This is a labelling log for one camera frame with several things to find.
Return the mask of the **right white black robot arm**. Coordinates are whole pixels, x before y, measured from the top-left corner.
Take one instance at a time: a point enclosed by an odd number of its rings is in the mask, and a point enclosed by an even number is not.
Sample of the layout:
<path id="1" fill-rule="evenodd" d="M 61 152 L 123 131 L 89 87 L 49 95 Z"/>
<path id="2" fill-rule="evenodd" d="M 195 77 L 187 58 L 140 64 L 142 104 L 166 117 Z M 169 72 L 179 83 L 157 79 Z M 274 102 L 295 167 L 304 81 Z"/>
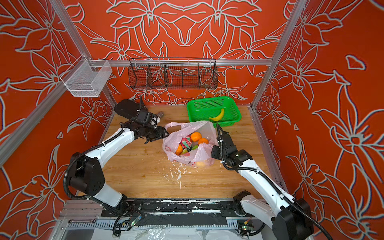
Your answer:
<path id="1" fill-rule="evenodd" d="M 240 208 L 268 226 L 278 240 L 305 240 L 315 228 L 331 240 L 331 234 L 312 217 L 311 207 L 304 199 L 296 199 L 279 187 L 258 166 L 245 150 L 238 150 L 230 134 L 217 125 L 217 142 L 212 158 L 224 168 L 240 174 L 259 192 L 264 202 L 244 191 L 237 195 Z"/>

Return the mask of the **orange fruit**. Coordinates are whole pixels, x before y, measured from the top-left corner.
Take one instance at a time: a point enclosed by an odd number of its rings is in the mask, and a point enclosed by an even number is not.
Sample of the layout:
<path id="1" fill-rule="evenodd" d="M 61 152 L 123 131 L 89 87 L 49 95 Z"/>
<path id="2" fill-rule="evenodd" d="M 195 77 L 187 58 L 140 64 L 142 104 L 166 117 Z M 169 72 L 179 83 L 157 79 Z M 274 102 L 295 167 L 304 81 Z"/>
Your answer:
<path id="1" fill-rule="evenodd" d="M 209 140 L 205 139 L 205 138 L 200 138 L 198 140 L 198 145 L 200 144 L 208 144 L 209 143 Z"/>
<path id="2" fill-rule="evenodd" d="M 190 135 L 190 137 L 192 142 L 198 142 L 202 138 L 202 135 L 199 132 L 194 132 Z"/>

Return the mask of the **pink plastic bag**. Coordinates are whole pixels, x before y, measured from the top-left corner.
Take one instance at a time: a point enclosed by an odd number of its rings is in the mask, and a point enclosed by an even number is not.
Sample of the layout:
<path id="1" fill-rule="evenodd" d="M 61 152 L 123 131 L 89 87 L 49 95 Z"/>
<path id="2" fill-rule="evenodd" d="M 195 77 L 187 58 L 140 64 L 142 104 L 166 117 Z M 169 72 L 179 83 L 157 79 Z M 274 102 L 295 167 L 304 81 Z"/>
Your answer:
<path id="1" fill-rule="evenodd" d="M 166 153 L 168 160 L 171 162 L 178 162 L 186 166 L 195 167 L 196 162 L 204 161 L 207 163 L 206 167 L 210 167 L 214 163 L 211 157 L 211 152 L 214 146 L 217 146 L 216 129 L 209 121 L 198 121 L 192 123 L 169 123 L 165 126 L 166 130 L 179 127 L 178 131 L 173 131 L 168 137 L 163 139 L 163 150 Z M 186 149 L 178 156 L 175 154 L 182 138 L 191 135 L 194 132 L 199 132 L 202 138 L 209 140 L 208 144 L 200 144 L 193 142 L 192 148 L 195 145 L 199 147 L 196 150 L 187 151 Z"/>

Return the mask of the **yellow green pear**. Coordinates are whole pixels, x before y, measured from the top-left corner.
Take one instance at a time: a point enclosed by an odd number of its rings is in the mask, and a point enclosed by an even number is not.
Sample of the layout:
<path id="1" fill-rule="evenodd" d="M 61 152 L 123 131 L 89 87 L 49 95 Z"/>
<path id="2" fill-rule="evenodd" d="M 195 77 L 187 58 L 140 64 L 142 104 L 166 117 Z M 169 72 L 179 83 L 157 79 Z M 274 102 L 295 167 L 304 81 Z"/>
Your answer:
<path id="1" fill-rule="evenodd" d="M 195 167 L 196 168 L 205 168 L 207 166 L 207 163 L 204 161 L 196 162 Z"/>

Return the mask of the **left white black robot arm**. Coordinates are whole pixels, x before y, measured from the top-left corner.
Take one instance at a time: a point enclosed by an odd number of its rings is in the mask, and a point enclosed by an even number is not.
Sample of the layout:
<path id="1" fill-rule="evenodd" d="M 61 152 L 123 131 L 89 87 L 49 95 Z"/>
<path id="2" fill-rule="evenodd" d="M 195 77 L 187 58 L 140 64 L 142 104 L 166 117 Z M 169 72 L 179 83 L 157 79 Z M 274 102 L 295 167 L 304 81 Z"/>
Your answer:
<path id="1" fill-rule="evenodd" d="M 106 183 L 103 167 L 135 140 L 154 142 L 166 138 L 169 133 L 159 125 L 164 113 L 151 113 L 143 100 L 135 102 L 124 99 L 115 105 L 114 111 L 126 118 L 127 122 L 121 123 L 120 128 L 99 145 L 72 155 L 64 173 L 63 188 L 72 200 L 89 199 L 101 204 L 115 216 L 123 217 L 131 210 L 127 197 Z"/>

